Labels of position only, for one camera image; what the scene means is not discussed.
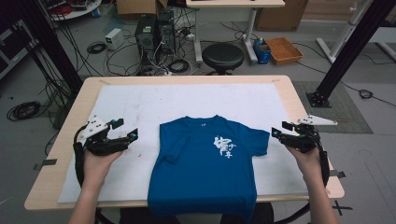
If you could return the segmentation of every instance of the robotic hand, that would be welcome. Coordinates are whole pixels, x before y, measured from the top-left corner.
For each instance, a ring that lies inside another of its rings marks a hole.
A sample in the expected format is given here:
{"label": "robotic hand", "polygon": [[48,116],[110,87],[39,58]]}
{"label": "robotic hand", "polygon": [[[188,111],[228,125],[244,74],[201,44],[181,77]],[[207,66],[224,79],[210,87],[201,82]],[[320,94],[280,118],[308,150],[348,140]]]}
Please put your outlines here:
{"label": "robotic hand", "polygon": [[317,148],[319,150],[323,184],[326,186],[330,175],[329,161],[327,159],[327,152],[323,149],[320,143],[318,130],[315,129],[314,125],[337,125],[337,122],[312,115],[299,119],[298,122],[300,124],[296,125],[294,123],[283,121],[282,127],[289,131],[293,131],[294,129],[294,131],[299,135],[285,134],[275,128],[272,128],[271,135],[274,138],[277,138],[281,144],[289,147],[295,147],[302,153],[306,153]]}
{"label": "robotic hand", "polygon": [[[117,129],[123,125],[123,119],[111,120],[108,123],[104,123],[96,116],[88,122],[88,124],[82,126],[74,137],[73,149],[76,155],[76,175],[78,183],[82,186],[84,181],[84,151],[89,150],[95,156],[107,156],[109,154],[123,151],[138,138],[137,129],[127,133],[125,137],[116,139],[107,138],[107,134],[111,129]],[[78,134],[81,134],[81,140],[86,139],[84,145],[77,141]]]}

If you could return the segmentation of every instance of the cardboard box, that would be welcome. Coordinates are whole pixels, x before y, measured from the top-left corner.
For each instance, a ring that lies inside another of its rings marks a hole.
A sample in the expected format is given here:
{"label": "cardboard box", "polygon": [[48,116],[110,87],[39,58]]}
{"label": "cardboard box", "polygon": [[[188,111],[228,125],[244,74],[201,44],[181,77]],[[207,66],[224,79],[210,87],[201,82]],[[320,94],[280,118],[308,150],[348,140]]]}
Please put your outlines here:
{"label": "cardboard box", "polygon": [[284,7],[265,7],[259,12],[257,31],[297,31],[308,0],[284,1]]}
{"label": "cardboard box", "polygon": [[304,18],[313,20],[347,21],[352,17],[356,0],[310,0]]}
{"label": "cardboard box", "polygon": [[118,0],[117,11],[125,14],[159,14],[163,7],[167,7],[168,0]]}

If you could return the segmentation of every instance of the white print on shirt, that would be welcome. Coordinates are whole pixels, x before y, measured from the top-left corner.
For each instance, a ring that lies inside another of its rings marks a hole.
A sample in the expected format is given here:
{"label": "white print on shirt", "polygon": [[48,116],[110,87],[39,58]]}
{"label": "white print on shirt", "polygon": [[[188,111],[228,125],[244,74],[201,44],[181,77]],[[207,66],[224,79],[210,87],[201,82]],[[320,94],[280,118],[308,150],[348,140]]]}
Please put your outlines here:
{"label": "white print on shirt", "polygon": [[232,154],[231,154],[231,150],[236,147],[236,145],[231,143],[232,140],[231,139],[224,139],[222,137],[215,137],[215,142],[213,143],[217,148],[220,149],[220,156],[222,156],[223,152],[225,152],[225,157],[227,157],[228,159],[231,158]]}

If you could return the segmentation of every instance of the black tape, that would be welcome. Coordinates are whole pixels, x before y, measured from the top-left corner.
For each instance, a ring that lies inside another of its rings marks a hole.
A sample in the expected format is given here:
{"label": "black tape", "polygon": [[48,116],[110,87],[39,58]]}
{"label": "black tape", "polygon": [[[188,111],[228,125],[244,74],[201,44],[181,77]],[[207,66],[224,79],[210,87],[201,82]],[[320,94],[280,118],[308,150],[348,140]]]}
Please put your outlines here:
{"label": "black tape", "polygon": [[43,162],[41,162],[41,165],[39,164],[35,164],[35,166],[33,167],[34,170],[40,171],[41,168],[43,166],[46,165],[55,165],[56,164],[57,159],[52,159],[52,160],[44,160]]}
{"label": "black tape", "polygon": [[341,210],[353,210],[352,207],[340,206],[340,205],[338,204],[337,200],[335,200],[334,202],[335,202],[335,206],[333,206],[332,208],[333,208],[333,209],[337,209],[338,214],[339,214],[340,216],[343,215],[343,212],[342,212]]}
{"label": "black tape", "polygon": [[330,170],[330,176],[337,176],[339,179],[347,177],[344,171]]}

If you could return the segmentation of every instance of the human hand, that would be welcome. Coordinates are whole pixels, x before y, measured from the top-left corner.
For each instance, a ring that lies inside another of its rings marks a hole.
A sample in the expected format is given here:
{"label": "human hand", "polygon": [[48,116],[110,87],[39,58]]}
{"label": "human hand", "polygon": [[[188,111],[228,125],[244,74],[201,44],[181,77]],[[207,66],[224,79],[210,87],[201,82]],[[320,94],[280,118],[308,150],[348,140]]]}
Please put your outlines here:
{"label": "human hand", "polygon": [[89,150],[86,150],[84,156],[83,187],[100,189],[105,183],[105,178],[110,170],[111,164],[121,154],[122,151],[102,157],[95,156]]}
{"label": "human hand", "polygon": [[306,184],[322,181],[319,150],[317,148],[306,153],[302,153],[294,147],[285,147],[297,160],[297,165],[301,173],[303,173],[303,178]]}

